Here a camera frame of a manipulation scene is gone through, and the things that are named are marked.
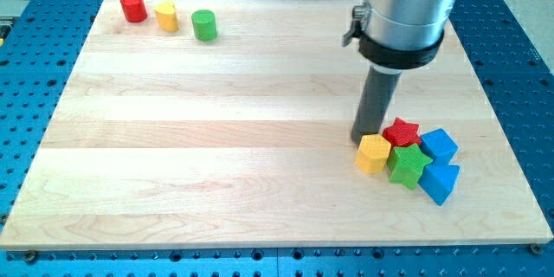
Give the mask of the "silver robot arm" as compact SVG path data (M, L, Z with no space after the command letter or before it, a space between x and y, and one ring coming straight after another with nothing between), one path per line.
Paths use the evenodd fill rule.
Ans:
M359 53L395 70L430 63L444 37L455 0L363 0L353 7L342 45L358 39Z

